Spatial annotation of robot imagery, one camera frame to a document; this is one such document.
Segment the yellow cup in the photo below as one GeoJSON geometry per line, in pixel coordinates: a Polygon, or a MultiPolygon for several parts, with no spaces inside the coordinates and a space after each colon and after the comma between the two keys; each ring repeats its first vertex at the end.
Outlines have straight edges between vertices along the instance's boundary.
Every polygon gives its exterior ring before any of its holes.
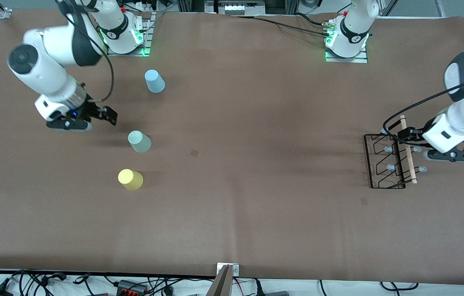
{"type": "Polygon", "coordinates": [[[140,172],[124,169],[119,173],[119,182],[128,190],[137,190],[142,186],[144,178],[140,172]]]}

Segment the floor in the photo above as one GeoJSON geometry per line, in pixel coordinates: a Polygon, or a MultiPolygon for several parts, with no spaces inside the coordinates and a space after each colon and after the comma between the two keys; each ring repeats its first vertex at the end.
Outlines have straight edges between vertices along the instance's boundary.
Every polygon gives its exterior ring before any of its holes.
{"type": "MultiPolygon", "coordinates": [[[[446,16],[464,16],[464,0],[441,0],[446,16]]],[[[53,0],[2,0],[2,4],[8,8],[19,9],[19,8],[52,8],[55,7],[53,0]]],[[[316,9],[311,9],[300,4],[299,10],[303,13],[316,14],[322,12],[335,12],[340,8],[347,5],[349,0],[324,0],[322,6],[316,9]]],[[[434,0],[400,0],[392,11],[391,15],[394,16],[438,16],[437,9],[434,0]]],[[[5,56],[3,57],[3,70],[6,69],[5,56]]],[[[3,280],[3,276],[0,275],[0,283],[3,280]]],[[[381,289],[378,283],[371,282],[343,282],[343,281],[325,281],[325,290],[329,296],[332,295],[393,295],[392,292],[387,292],[381,289]]],[[[96,279],[92,283],[92,289],[95,292],[104,292],[105,288],[109,288],[109,285],[103,283],[101,279],[96,279]]],[[[319,295],[318,281],[316,280],[265,280],[264,286],[266,292],[276,292],[281,290],[290,291],[291,295],[319,295]]],[[[86,295],[87,290],[82,285],[67,285],[70,291],[74,291],[75,294],[86,295]]],[[[179,292],[183,295],[190,295],[194,293],[205,294],[208,289],[209,283],[195,285],[193,282],[186,281],[184,285],[180,285],[179,292]]],[[[255,292],[255,285],[245,283],[243,289],[246,294],[255,292]]],[[[232,294],[239,296],[240,294],[234,289],[232,294]]],[[[404,294],[413,295],[464,295],[464,286],[454,285],[421,285],[417,291],[405,292],[404,294]]]]}

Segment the electrical cable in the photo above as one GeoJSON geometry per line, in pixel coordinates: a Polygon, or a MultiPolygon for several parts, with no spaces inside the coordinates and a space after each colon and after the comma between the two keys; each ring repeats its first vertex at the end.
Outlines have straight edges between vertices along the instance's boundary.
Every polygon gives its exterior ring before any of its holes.
{"type": "Polygon", "coordinates": [[[47,289],[46,285],[42,284],[42,281],[40,281],[38,279],[38,276],[35,276],[34,274],[31,274],[29,272],[26,272],[26,274],[29,275],[29,277],[31,277],[31,279],[33,279],[33,281],[35,281],[38,284],[38,286],[35,289],[35,293],[33,294],[33,296],[36,295],[36,292],[37,292],[38,288],[40,288],[40,287],[42,287],[44,289],[44,291],[46,292],[46,296],[47,295],[55,296],[53,293],[51,293],[51,291],[49,291],[49,289],[47,289]]]}
{"type": "Polygon", "coordinates": [[[13,277],[15,277],[16,275],[18,275],[18,274],[20,274],[22,272],[23,272],[23,269],[22,270],[17,270],[14,273],[12,273],[10,277],[7,277],[5,280],[3,280],[3,282],[0,284],[0,292],[4,292],[7,289],[7,284],[9,284],[9,281],[13,277]]]}
{"type": "Polygon", "coordinates": [[[110,281],[110,280],[108,279],[108,277],[106,277],[105,275],[103,275],[103,277],[104,277],[104,278],[106,279],[106,281],[108,281],[110,284],[115,285],[116,282],[110,281]]]}
{"type": "Polygon", "coordinates": [[[418,288],[418,283],[415,283],[413,287],[409,287],[409,288],[398,288],[394,282],[389,282],[389,283],[393,286],[393,289],[384,286],[384,282],[380,282],[380,287],[390,292],[396,292],[397,296],[400,296],[400,291],[412,291],[418,288]]]}
{"type": "Polygon", "coordinates": [[[309,18],[306,14],[304,14],[304,13],[296,12],[296,15],[302,16],[304,19],[307,20],[307,22],[310,22],[311,24],[315,24],[315,25],[317,25],[317,26],[322,26],[322,23],[313,21],[312,19],[310,19],[310,18],[309,18]]]}
{"type": "Polygon", "coordinates": [[[452,90],[456,90],[458,88],[462,88],[464,86],[464,82],[457,85],[457,86],[454,86],[452,88],[448,88],[447,90],[443,90],[441,92],[438,92],[437,94],[434,94],[432,96],[428,96],[426,97],[425,99],[421,100],[421,101],[418,101],[412,105],[409,105],[408,107],[405,107],[404,109],[398,111],[397,113],[393,114],[392,116],[390,116],[390,118],[388,118],[387,120],[384,121],[384,123],[382,124],[382,128],[383,130],[386,132],[386,134],[390,137],[392,137],[393,139],[395,139],[396,141],[398,141],[399,143],[402,143],[402,144],[408,144],[408,145],[411,145],[411,146],[420,146],[420,147],[427,147],[427,144],[418,144],[418,143],[413,143],[413,142],[407,142],[407,141],[404,141],[404,140],[401,140],[400,138],[398,138],[396,135],[393,135],[389,130],[388,128],[386,127],[388,122],[390,122],[393,118],[395,118],[396,116],[399,116],[400,114],[402,114],[403,112],[406,112],[408,111],[409,109],[412,109],[418,105],[421,105],[423,103],[426,103],[427,101],[430,101],[432,99],[435,99],[436,97],[439,97],[443,94],[447,94],[448,92],[451,92],[452,90]]]}
{"type": "MultiPolygon", "coordinates": [[[[59,2],[58,0],[55,0],[55,3],[57,5],[59,5],[59,2]]],[[[74,4],[71,4],[73,9],[74,9],[74,13],[77,17],[81,17],[80,14],[77,12],[76,10],[76,6],[74,4]]],[[[100,47],[100,45],[97,44],[97,42],[95,42],[91,37],[89,37],[89,35],[84,32],[81,28],[79,28],[79,26],[77,26],[71,19],[69,19],[69,17],[65,14],[63,15],[67,21],[72,24],[79,32],[82,33],[82,35],[84,35],[85,37],[87,37],[87,39],[89,39],[89,41],[91,41],[91,43],[93,43],[98,49],[99,51],[102,53],[102,55],[104,56],[104,58],[106,58],[106,61],[108,62],[108,65],[109,65],[109,70],[110,70],[110,73],[111,73],[111,86],[109,87],[109,92],[108,94],[103,98],[103,99],[93,99],[93,100],[90,100],[90,102],[104,102],[106,101],[107,99],[109,99],[109,97],[111,96],[111,93],[113,92],[113,86],[115,84],[115,75],[114,75],[114,71],[113,71],[113,65],[111,64],[111,60],[109,60],[108,58],[108,55],[104,52],[104,49],[100,47]]]]}
{"type": "Polygon", "coordinates": [[[284,26],[284,27],[287,27],[287,28],[294,29],[294,30],[300,30],[300,31],[304,31],[304,32],[311,32],[311,33],[313,33],[313,34],[318,34],[318,35],[322,35],[322,36],[326,36],[326,37],[329,36],[329,34],[327,34],[326,32],[318,32],[318,31],[308,30],[308,29],[304,29],[304,28],[298,28],[298,27],[295,27],[295,26],[291,26],[291,25],[287,25],[287,24],[283,24],[283,23],[271,21],[270,19],[265,19],[265,18],[260,18],[260,19],[259,19],[259,18],[257,18],[257,17],[253,17],[253,19],[258,19],[258,20],[260,20],[260,21],[265,21],[265,22],[277,24],[277,25],[280,25],[280,26],[284,26]]]}
{"type": "Polygon", "coordinates": [[[300,2],[306,7],[315,9],[322,5],[322,0],[300,0],[300,2]]]}
{"type": "Polygon", "coordinates": [[[245,296],[245,294],[243,293],[243,289],[241,288],[241,285],[239,284],[239,281],[234,278],[234,281],[236,281],[237,283],[237,288],[239,289],[239,292],[241,292],[241,296],[245,296]]]}
{"type": "Polygon", "coordinates": [[[345,8],[347,8],[347,7],[349,7],[349,6],[351,6],[350,3],[347,4],[346,6],[342,7],[342,8],[341,8],[339,11],[337,11],[336,13],[340,13],[342,10],[344,10],[345,8]]]}
{"type": "Polygon", "coordinates": [[[95,294],[93,294],[93,292],[91,291],[91,288],[89,288],[88,281],[87,281],[87,280],[84,280],[84,283],[86,284],[86,288],[88,288],[89,294],[91,294],[91,296],[95,296],[95,294]]]}
{"type": "Polygon", "coordinates": [[[174,5],[170,5],[170,7],[165,7],[165,9],[162,11],[161,15],[159,15],[159,17],[157,17],[157,18],[155,19],[155,22],[153,22],[153,24],[151,25],[150,28],[148,28],[148,30],[153,29],[153,27],[155,27],[155,24],[157,24],[157,22],[159,22],[159,19],[161,19],[161,17],[164,16],[164,14],[166,13],[166,11],[170,10],[172,7],[174,7],[174,5]]]}
{"type": "Polygon", "coordinates": [[[322,288],[322,293],[324,294],[324,296],[327,296],[327,293],[325,292],[325,289],[324,289],[324,282],[322,280],[320,280],[320,288],[322,288]]]}
{"type": "Polygon", "coordinates": [[[262,284],[260,283],[260,280],[256,278],[254,278],[254,280],[256,281],[256,287],[258,289],[256,296],[264,296],[263,287],[262,287],[262,284]]]}
{"type": "Polygon", "coordinates": [[[23,270],[20,273],[20,280],[18,282],[18,290],[20,291],[20,296],[24,296],[23,289],[22,289],[22,279],[23,279],[23,270]]]}
{"type": "Polygon", "coordinates": [[[172,285],[174,285],[174,284],[176,284],[176,283],[178,283],[178,282],[180,282],[180,281],[182,281],[182,280],[183,280],[183,279],[177,279],[176,281],[174,281],[174,282],[171,283],[171,284],[168,284],[168,283],[167,283],[164,287],[160,288],[159,290],[157,290],[157,291],[154,290],[153,293],[151,293],[150,295],[153,296],[153,295],[157,294],[158,292],[160,292],[160,291],[162,291],[162,290],[164,290],[164,289],[166,289],[166,288],[168,288],[168,287],[171,287],[172,285]]]}
{"type": "Polygon", "coordinates": [[[27,286],[27,291],[25,292],[25,295],[29,295],[29,291],[31,290],[31,287],[33,286],[33,284],[35,283],[35,281],[33,280],[33,278],[29,279],[31,281],[31,283],[27,282],[26,285],[29,285],[27,286]]]}
{"type": "Polygon", "coordinates": [[[88,278],[89,278],[89,274],[84,274],[84,275],[81,275],[80,277],[77,277],[74,281],[73,281],[73,284],[75,285],[80,285],[82,283],[85,283],[86,284],[86,288],[88,289],[88,292],[91,296],[95,296],[95,294],[93,294],[93,291],[91,290],[91,288],[89,287],[89,284],[88,284],[88,278]]]}

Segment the black cable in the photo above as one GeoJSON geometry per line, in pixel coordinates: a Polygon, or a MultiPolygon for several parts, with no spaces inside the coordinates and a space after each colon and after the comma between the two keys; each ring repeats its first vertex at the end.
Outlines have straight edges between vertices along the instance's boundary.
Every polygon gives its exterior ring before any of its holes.
{"type": "Polygon", "coordinates": [[[387,123],[390,122],[393,118],[395,118],[396,116],[399,116],[400,114],[402,114],[403,112],[406,112],[408,111],[409,109],[412,109],[420,104],[423,104],[423,103],[426,103],[427,101],[430,101],[432,99],[435,99],[436,97],[439,97],[443,94],[447,94],[448,92],[451,92],[452,90],[456,90],[458,88],[462,88],[464,86],[464,82],[459,84],[458,86],[454,86],[452,88],[448,88],[447,90],[443,90],[441,92],[438,92],[437,94],[434,94],[432,96],[429,96],[429,97],[426,97],[425,99],[421,100],[421,101],[418,101],[412,105],[409,105],[408,107],[405,107],[404,109],[398,111],[397,113],[393,114],[392,116],[390,116],[390,118],[388,118],[387,120],[384,121],[384,124],[382,124],[382,128],[384,129],[384,131],[386,132],[386,134],[388,134],[388,136],[392,137],[393,139],[395,139],[397,142],[399,143],[402,143],[402,144],[408,144],[408,145],[411,145],[411,146],[421,146],[421,147],[426,147],[427,144],[418,144],[418,143],[413,143],[413,142],[406,142],[404,140],[401,140],[399,139],[396,135],[393,135],[392,133],[390,133],[390,131],[388,130],[387,128],[387,123]]]}
{"type": "Polygon", "coordinates": [[[259,279],[254,279],[256,281],[257,293],[256,296],[264,296],[263,287],[259,279]]]}
{"type": "Polygon", "coordinates": [[[46,296],[48,294],[51,295],[51,296],[55,296],[53,293],[51,293],[51,291],[49,291],[49,289],[47,289],[46,285],[44,285],[42,283],[42,281],[40,281],[38,279],[37,276],[35,276],[34,274],[31,274],[29,272],[26,272],[26,274],[28,274],[31,277],[31,279],[33,279],[33,281],[35,281],[35,283],[37,283],[37,285],[38,285],[37,288],[35,289],[35,294],[34,295],[36,295],[36,291],[38,290],[38,288],[42,287],[44,289],[44,291],[46,292],[46,296]]]}
{"type": "Polygon", "coordinates": [[[340,13],[342,10],[344,10],[345,8],[347,8],[347,7],[349,7],[349,6],[351,6],[350,3],[347,4],[346,6],[342,7],[342,8],[341,8],[339,11],[337,11],[336,13],[340,13]]]}
{"type": "Polygon", "coordinates": [[[160,280],[161,280],[160,277],[158,277],[158,278],[155,280],[155,285],[153,286],[153,288],[150,289],[149,294],[153,294],[153,293],[154,293],[153,291],[155,291],[155,289],[156,289],[158,286],[160,286],[160,285],[162,285],[162,284],[164,284],[164,283],[168,283],[168,278],[167,278],[167,277],[164,278],[164,279],[162,280],[162,282],[159,282],[160,280]]]}
{"type": "Polygon", "coordinates": [[[106,279],[106,281],[108,281],[110,284],[115,285],[116,282],[110,281],[110,280],[108,279],[108,277],[106,277],[105,275],[103,275],[103,277],[104,277],[104,278],[106,279]]]}
{"type": "MultiPolygon", "coordinates": [[[[59,5],[59,2],[58,0],[55,0],[55,3],[57,5],[59,5]]],[[[76,10],[76,7],[74,4],[72,4],[72,7],[74,9],[74,13],[77,17],[80,17],[80,14],[77,12],[76,10]]],[[[84,32],[81,28],[79,28],[79,26],[77,26],[71,19],[69,19],[69,17],[65,14],[63,15],[67,21],[72,24],[79,32],[82,33],[82,35],[84,35],[85,37],[87,37],[87,39],[89,39],[89,41],[91,41],[91,43],[93,43],[98,49],[99,51],[102,53],[102,55],[104,56],[104,58],[106,58],[106,61],[108,62],[108,65],[109,65],[109,70],[110,70],[110,73],[111,73],[111,86],[109,87],[109,92],[108,94],[104,97],[104,99],[101,99],[101,100],[93,100],[92,102],[104,102],[106,101],[107,99],[109,99],[109,97],[111,96],[111,93],[113,92],[113,86],[115,84],[115,74],[114,74],[114,71],[113,71],[113,65],[111,65],[111,60],[109,60],[108,58],[108,55],[104,52],[104,49],[100,47],[100,45],[97,44],[97,42],[95,42],[91,37],[89,37],[89,35],[84,32]]]]}
{"type": "Polygon", "coordinates": [[[161,19],[161,17],[164,16],[164,14],[166,13],[166,11],[170,10],[170,8],[174,7],[174,5],[170,5],[170,7],[166,7],[165,6],[165,9],[162,11],[161,15],[159,15],[159,17],[157,17],[155,19],[155,21],[153,21],[153,24],[150,26],[150,28],[148,28],[148,30],[151,30],[153,29],[153,27],[155,27],[155,24],[157,24],[157,22],[159,22],[159,20],[161,19]]]}
{"type": "Polygon", "coordinates": [[[159,290],[153,291],[153,293],[151,294],[151,296],[155,295],[156,293],[158,293],[158,292],[160,292],[160,291],[162,291],[162,290],[164,290],[164,289],[166,289],[166,288],[168,288],[168,287],[171,287],[172,285],[174,285],[174,284],[176,284],[176,283],[178,283],[178,282],[180,282],[180,281],[182,281],[182,280],[183,280],[183,279],[177,279],[176,281],[174,281],[174,282],[171,283],[171,284],[166,284],[164,287],[160,288],[159,290]]]}
{"type": "Polygon", "coordinates": [[[303,13],[296,12],[296,15],[300,15],[300,16],[304,17],[304,19],[306,19],[307,22],[310,22],[311,24],[315,24],[315,25],[318,25],[318,26],[322,26],[322,23],[313,21],[311,18],[309,18],[307,15],[305,15],[305,14],[303,14],[303,13]]]}
{"type": "Polygon", "coordinates": [[[397,296],[400,296],[400,291],[412,291],[418,288],[418,283],[415,283],[413,287],[409,288],[398,288],[397,285],[393,282],[390,282],[390,284],[393,286],[393,288],[388,288],[384,285],[384,282],[380,282],[380,287],[382,287],[384,290],[390,291],[390,292],[395,292],[397,296]]]}
{"type": "Polygon", "coordinates": [[[324,294],[324,296],[327,296],[327,293],[325,292],[325,289],[324,289],[324,281],[320,280],[320,288],[322,288],[322,293],[324,294]]]}
{"type": "Polygon", "coordinates": [[[26,285],[28,285],[28,286],[27,286],[27,291],[25,292],[25,295],[27,295],[27,296],[29,296],[29,291],[31,290],[31,287],[32,287],[33,284],[35,283],[35,281],[33,280],[32,277],[31,277],[31,279],[29,279],[29,281],[30,281],[31,283],[27,282],[27,284],[26,284],[26,285]]]}
{"type": "Polygon", "coordinates": [[[22,290],[22,279],[23,279],[23,271],[20,274],[20,280],[18,282],[18,290],[20,291],[20,296],[24,296],[23,290],[22,290]]]}
{"type": "Polygon", "coordinates": [[[260,19],[259,19],[259,18],[257,18],[257,17],[253,17],[253,19],[258,19],[258,20],[260,20],[260,21],[265,21],[265,22],[277,24],[277,25],[279,25],[279,26],[291,28],[291,29],[294,29],[294,30],[300,30],[300,31],[303,31],[303,32],[311,32],[311,33],[313,33],[313,34],[318,34],[318,35],[322,35],[322,36],[326,36],[326,37],[329,36],[329,34],[327,34],[326,32],[318,32],[318,31],[308,30],[308,29],[304,29],[304,28],[298,28],[298,27],[295,27],[295,26],[291,26],[291,25],[287,25],[287,24],[283,24],[283,23],[271,21],[270,19],[265,19],[265,18],[260,18],[260,19]]]}
{"type": "Polygon", "coordinates": [[[95,294],[93,294],[93,292],[91,291],[91,288],[89,288],[88,281],[87,281],[87,280],[84,280],[84,283],[86,284],[86,288],[88,288],[89,294],[91,294],[91,296],[95,296],[95,294]]]}
{"type": "Polygon", "coordinates": [[[150,295],[154,295],[154,294],[156,294],[157,292],[161,292],[161,293],[162,293],[162,291],[163,291],[166,287],[168,287],[168,280],[169,280],[169,279],[166,277],[166,278],[164,278],[163,281],[160,282],[160,283],[159,283],[158,281],[156,281],[156,282],[155,282],[155,286],[151,289],[151,291],[149,292],[149,294],[150,294],[150,295]],[[157,289],[157,287],[161,286],[162,284],[165,284],[164,288],[161,288],[161,289],[159,289],[159,290],[156,291],[155,289],[157,289]]]}
{"type": "Polygon", "coordinates": [[[10,277],[7,277],[5,280],[3,280],[3,282],[0,284],[0,292],[5,291],[7,289],[7,284],[9,284],[9,281],[13,277],[15,277],[16,275],[18,275],[18,274],[20,274],[22,272],[23,272],[23,269],[22,270],[17,270],[15,272],[13,272],[10,277]]]}

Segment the light blue cup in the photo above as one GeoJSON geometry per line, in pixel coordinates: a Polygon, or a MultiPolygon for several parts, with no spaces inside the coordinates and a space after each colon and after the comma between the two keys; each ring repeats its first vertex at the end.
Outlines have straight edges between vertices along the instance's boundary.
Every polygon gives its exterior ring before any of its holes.
{"type": "Polygon", "coordinates": [[[136,152],[142,153],[150,150],[151,140],[140,131],[133,131],[128,135],[128,142],[136,152]]]}
{"type": "Polygon", "coordinates": [[[162,79],[161,75],[159,75],[158,71],[153,69],[146,71],[144,79],[146,79],[148,90],[153,93],[160,93],[165,89],[165,81],[162,79]]]}

